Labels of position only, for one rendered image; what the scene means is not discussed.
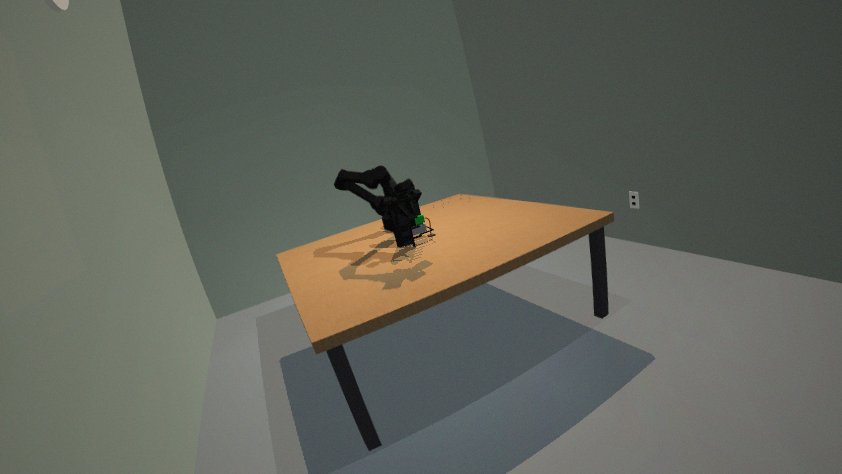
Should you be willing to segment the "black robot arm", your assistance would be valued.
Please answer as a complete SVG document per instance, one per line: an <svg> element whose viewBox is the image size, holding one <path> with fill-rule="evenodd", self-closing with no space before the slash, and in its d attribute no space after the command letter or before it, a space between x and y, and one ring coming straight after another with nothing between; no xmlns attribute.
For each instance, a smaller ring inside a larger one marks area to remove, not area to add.
<svg viewBox="0 0 842 474"><path fill-rule="evenodd" d="M357 195L358 197L362 197L363 199L367 200L370 203L371 208L373 208L378 215L381 216L389 216L388 208L387 211L380 212L378 209L379 202L381 198L385 196L374 195L372 192L368 192L367 190L363 189L359 185L355 183L364 184L369 189L376 189L378 184L384 189L390 183L394 183L395 181L392 179L390 174L387 172L386 167L378 166L372 170L366 170L365 172L355 172L355 171L346 171L341 170L338 173L338 176L334 182L335 188L339 190L348 190L353 194ZM395 197L397 197L398 193L400 192L408 192L407 190L411 188L413 182L411 179L406 179L397 185L392 185L391 189Z"/></svg>

